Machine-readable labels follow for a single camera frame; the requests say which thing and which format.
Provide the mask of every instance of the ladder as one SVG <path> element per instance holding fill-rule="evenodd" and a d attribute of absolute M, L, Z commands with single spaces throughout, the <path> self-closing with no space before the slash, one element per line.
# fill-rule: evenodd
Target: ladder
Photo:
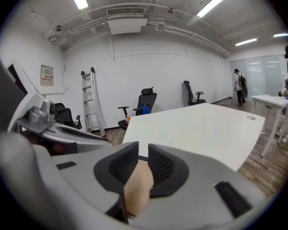
<path fill-rule="evenodd" d="M 86 78 L 90 78 L 90 85 L 86 85 Z M 94 128 L 98 128 L 100 130 L 101 136 L 105 136 L 105 129 L 102 127 L 102 115 L 101 115 L 101 109 L 99 104 L 99 101 L 97 100 L 97 94 L 96 94 L 96 74 L 95 74 L 95 69 L 91 67 L 91 72 L 85 74 L 84 71 L 81 71 L 81 88 L 82 88 L 82 102 L 83 102 L 83 113 L 84 113 L 84 121 L 85 121 L 85 127 L 86 131 L 88 133 L 91 133 L 91 130 Z M 89 96 L 87 94 L 87 90 L 91 89 L 92 95 Z M 89 112 L 89 102 L 94 103 L 94 112 Z M 98 126 L 93 126 L 90 124 L 90 118 L 89 116 L 95 115 Z"/>

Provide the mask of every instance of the white table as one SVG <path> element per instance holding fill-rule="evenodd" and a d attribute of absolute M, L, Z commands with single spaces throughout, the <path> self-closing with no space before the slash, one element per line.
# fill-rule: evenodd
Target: white table
<path fill-rule="evenodd" d="M 261 156 L 263 157 L 266 154 L 266 152 L 269 150 L 271 142 L 273 141 L 273 137 L 275 136 L 276 129 L 277 129 L 277 126 L 278 126 L 278 123 L 279 123 L 279 120 L 280 120 L 281 112 L 282 112 L 282 110 L 284 108 L 288 107 L 288 100 L 286 100 L 284 98 L 281 98 L 279 96 L 270 96 L 270 95 L 256 95 L 256 96 L 251 96 L 251 97 L 253 99 L 253 103 L 252 103 L 252 113 L 253 114 L 254 114 L 254 111 L 255 111 L 256 103 L 261 103 L 261 104 L 270 106 L 271 108 L 275 108 L 277 110 L 276 118 L 275 118 L 274 125 L 273 125 L 273 128 L 272 128 L 272 132 L 271 132 L 269 140 L 268 140 L 267 144 L 265 145 L 264 150 L 263 150 L 263 152 L 261 154 Z M 264 132 L 267 120 L 269 118 L 269 114 L 270 114 L 270 109 L 268 109 L 268 112 L 267 112 L 267 117 L 265 119 L 263 132 Z M 288 111 L 286 113 L 285 123 L 287 123 L 287 122 L 288 122 Z M 281 132 L 281 134 L 280 134 L 280 136 L 278 138 L 278 142 L 280 142 L 282 140 L 284 132 L 285 132 L 285 129 L 282 130 L 282 132 Z"/>
<path fill-rule="evenodd" d="M 217 159 L 237 171 L 255 146 L 263 125 L 264 117 L 203 103 L 133 116 L 123 143 L 139 141 L 142 157 L 148 157 L 148 143 L 155 143 Z"/>

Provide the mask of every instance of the black pants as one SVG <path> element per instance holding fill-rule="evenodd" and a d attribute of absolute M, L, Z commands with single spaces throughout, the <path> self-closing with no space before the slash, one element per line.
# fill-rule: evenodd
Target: black pants
<path fill-rule="evenodd" d="M 242 96 L 242 91 L 237 90 L 237 96 L 238 96 L 238 103 L 239 105 L 242 105 L 242 103 L 245 103 L 245 98 Z"/>

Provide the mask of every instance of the frosted glass wall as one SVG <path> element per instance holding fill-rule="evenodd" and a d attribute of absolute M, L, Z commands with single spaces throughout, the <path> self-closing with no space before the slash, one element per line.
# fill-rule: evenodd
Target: frosted glass wall
<path fill-rule="evenodd" d="M 278 92 L 285 87 L 284 78 L 287 74 L 287 60 L 283 55 L 255 57 L 230 62 L 232 78 L 234 69 L 242 72 L 247 80 L 248 97 L 252 100 L 253 95 L 269 94 L 277 96 Z"/>

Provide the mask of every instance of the wood plank flooring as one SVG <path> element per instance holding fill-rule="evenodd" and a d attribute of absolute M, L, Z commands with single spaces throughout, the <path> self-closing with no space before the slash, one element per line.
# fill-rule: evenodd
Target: wood plank flooring
<path fill-rule="evenodd" d="M 238 107 L 236 102 L 237 101 L 233 99 L 226 99 L 215 104 L 245 112 L 251 112 L 251 102 L 247 102 L 241 107 Z M 255 114 L 266 116 L 266 111 L 267 109 L 264 105 L 256 104 Z M 265 129 L 266 134 L 260 135 L 249 157 L 238 170 L 240 174 L 261 188 L 267 196 L 272 195 L 281 189 L 288 174 L 288 143 L 278 144 L 272 142 L 265 157 L 262 158 L 260 156 L 271 134 L 275 115 L 276 110 L 272 109 Z M 123 129 L 106 131 L 107 139 L 110 140 L 113 146 L 119 145 L 124 139 L 125 132 L 126 131 Z"/>

